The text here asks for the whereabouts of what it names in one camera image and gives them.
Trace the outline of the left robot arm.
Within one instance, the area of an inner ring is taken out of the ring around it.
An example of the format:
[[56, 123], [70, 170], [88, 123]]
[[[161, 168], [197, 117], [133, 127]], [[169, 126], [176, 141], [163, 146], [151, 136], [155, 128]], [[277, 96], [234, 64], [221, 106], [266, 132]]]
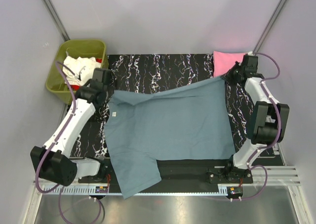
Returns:
[[107, 171], [101, 159], [71, 159], [70, 156], [83, 127], [96, 110], [108, 102], [113, 91], [111, 70], [97, 68], [92, 79], [72, 94], [72, 105], [57, 130], [43, 146], [35, 146], [30, 152], [36, 184], [44, 179], [69, 186], [82, 177], [91, 177], [95, 182], [106, 178]]

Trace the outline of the blue-grey t shirt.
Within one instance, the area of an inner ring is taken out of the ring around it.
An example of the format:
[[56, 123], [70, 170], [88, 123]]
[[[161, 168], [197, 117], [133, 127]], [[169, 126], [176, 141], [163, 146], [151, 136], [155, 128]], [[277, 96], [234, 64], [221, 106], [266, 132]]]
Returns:
[[235, 152], [220, 77], [153, 94], [116, 90], [108, 106], [105, 139], [124, 198], [161, 181], [158, 161]]

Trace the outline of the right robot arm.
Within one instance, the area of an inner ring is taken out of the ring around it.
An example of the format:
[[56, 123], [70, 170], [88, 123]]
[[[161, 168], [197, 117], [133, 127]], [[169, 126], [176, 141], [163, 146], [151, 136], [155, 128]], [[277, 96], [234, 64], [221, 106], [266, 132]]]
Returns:
[[290, 108], [280, 103], [268, 89], [266, 82], [280, 76], [280, 67], [272, 59], [277, 69], [273, 77], [258, 73], [259, 52], [247, 53], [242, 62], [235, 65], [222, 79], [229, 84], [239, 84], [248, 93], [254, 109], [246, 128], [247, 140], [241, 149], [232, 155], [223, 169], [222, 176], [228, 182], [246, 178], [255, 167], [253, 162], [267, 149], [272, 148], [284, 138]]

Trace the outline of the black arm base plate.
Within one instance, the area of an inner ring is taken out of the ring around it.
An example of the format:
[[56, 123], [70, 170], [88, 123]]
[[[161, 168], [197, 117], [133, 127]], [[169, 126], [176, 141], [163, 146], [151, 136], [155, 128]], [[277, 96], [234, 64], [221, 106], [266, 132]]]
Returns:
[[132, 196], [138, 193], [211, 193], [217, 185], [251, 184], [250, 170], [234, 168], [230, 160], [174, 160], [107, 158], [104, 172], [79, 179], [80, 183], [110, 183], [110, 193]]

